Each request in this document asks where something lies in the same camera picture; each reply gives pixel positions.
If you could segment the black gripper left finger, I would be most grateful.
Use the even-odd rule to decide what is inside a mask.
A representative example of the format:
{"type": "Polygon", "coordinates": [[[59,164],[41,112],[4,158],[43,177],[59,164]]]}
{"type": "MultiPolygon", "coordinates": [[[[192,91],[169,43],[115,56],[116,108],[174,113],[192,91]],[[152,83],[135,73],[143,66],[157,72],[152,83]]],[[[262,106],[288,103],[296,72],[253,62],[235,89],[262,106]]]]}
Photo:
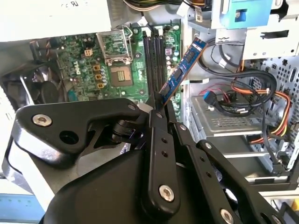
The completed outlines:
{"type": "Polygon", "coordinates": [[[144,158],[141,203],[148,215],[180,208],[175,142],[166,105],[154,93],[143,106],[125,98],[20,108],[6,150],[21,157],[20,173],[45,212],[66,184],[128,152],[144,158]]]}

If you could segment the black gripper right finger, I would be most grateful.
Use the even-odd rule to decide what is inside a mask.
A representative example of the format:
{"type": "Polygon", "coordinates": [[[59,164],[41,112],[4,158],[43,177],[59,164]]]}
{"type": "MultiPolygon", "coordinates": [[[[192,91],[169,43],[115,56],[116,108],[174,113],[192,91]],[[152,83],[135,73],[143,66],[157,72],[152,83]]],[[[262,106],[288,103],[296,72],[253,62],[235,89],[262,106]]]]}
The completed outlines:
{"type": "Polygon", "coordinates": [[[192,200],[205,224],[283,224],[277,212],[209,141],[195,143],[189,129],[177,122],[166,105],[178,159],[192,173],[192,200]]]}

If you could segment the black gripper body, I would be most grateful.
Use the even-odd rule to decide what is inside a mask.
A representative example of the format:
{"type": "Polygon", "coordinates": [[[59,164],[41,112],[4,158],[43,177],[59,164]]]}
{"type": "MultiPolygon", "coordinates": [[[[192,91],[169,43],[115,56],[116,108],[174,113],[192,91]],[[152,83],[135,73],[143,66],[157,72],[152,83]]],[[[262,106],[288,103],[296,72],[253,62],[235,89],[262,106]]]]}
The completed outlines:
{"type": "Polygon", "coordinates": [[[66,184],[54,196],[43,217],[45,224],[214,224],[191,173],[175,165],[180,208],[170,220],[149,216],[141,203],[144,158],[125,153],[66,184]]]}

